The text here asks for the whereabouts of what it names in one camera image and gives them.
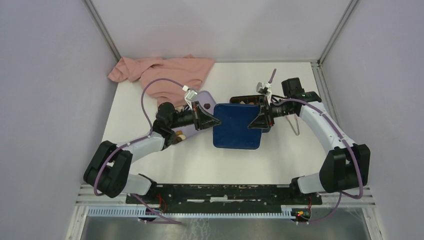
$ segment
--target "black mounting plate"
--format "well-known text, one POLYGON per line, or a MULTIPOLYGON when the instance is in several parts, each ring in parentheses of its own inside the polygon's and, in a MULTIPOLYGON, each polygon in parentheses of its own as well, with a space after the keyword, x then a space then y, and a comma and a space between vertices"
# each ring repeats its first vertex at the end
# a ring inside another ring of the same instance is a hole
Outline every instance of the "black mounting plate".
MULTIPOLYGON (((316 193, 293 195, 289 185, 156 184, 141 196, 147 204, 166 202, 166 213, 281 213, 281 205, 322 205, 316 193)), ((127 204, 140 204, 127 196, 127 204)))

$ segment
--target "gray wall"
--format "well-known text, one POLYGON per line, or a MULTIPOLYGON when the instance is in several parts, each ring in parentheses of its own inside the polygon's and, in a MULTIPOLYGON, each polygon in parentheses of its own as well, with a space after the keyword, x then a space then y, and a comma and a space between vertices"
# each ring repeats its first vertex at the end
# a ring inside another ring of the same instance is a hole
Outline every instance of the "gray wall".
POLYGON ((387 239, 423 239, 424 1, 362 0, 324 76, 343 129, 371 149, 387 239))
POLYGON ((349 0, 92 0, 129 58, 316 60, 349 0))
POLYGON ((0 239, 62 239, 116 85, 81 0, 0 3, 0 239))

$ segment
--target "blue lid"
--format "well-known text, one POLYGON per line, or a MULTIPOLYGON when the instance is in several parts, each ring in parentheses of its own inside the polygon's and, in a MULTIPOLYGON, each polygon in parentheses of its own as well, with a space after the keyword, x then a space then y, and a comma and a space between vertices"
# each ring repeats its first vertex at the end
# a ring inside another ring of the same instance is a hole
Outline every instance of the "blue lid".
POLYGON ((262 129, 248 129, 259 110, 259 106, 253 104, 217 104, 213 116, 222 124, 213 127, 213 145, 222 149, 259 148, 262 129))

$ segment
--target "metal grate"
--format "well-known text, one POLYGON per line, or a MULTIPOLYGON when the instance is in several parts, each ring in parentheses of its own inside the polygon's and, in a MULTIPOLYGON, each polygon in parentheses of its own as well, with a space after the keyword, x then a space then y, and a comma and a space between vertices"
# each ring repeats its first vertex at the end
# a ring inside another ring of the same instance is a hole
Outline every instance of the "metal grate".
MULTIPOLYGON (((215 219, 294 219, 290 207, 282 207, 281 213, 163 213, 168 218, 215 218, 215 219)), ((88 217, 134 217, 152 218, 142 206, 90 206, 88 217)))

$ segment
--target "white tabletop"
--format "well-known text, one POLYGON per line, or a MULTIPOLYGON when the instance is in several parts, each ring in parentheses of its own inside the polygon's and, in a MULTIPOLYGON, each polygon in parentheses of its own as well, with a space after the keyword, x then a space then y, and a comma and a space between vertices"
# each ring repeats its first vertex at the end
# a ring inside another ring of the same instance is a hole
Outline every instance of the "white tabletop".
MULTIPOLYGON (((306 92, 318 93, 309 62, 216 63, 201 90, 217 103, 231 97, 255 95, 258 82, 269 80, 272 93, 283 95, 281 81, 300 78, 306 92)), ((141 110, 140 82, 118 84, 104 130, 103 140, 125 142, 145 135, 149 125, 141 110)), ((156 99, 145 96, 150 119, 155 119, 156 99)), ((294 116, 289 116, 293 125, 294 116)), ((326 153, 311 129, 299 119, 295 136, 284 117, 275 119, 269 133, 262 134, 256 150, 224 149, 213 145, 212 129, 152 153, 131 165, 130 173, 144 174, 158 183, 176 184, 289 184, 292 178, 317 173, 326 153)))

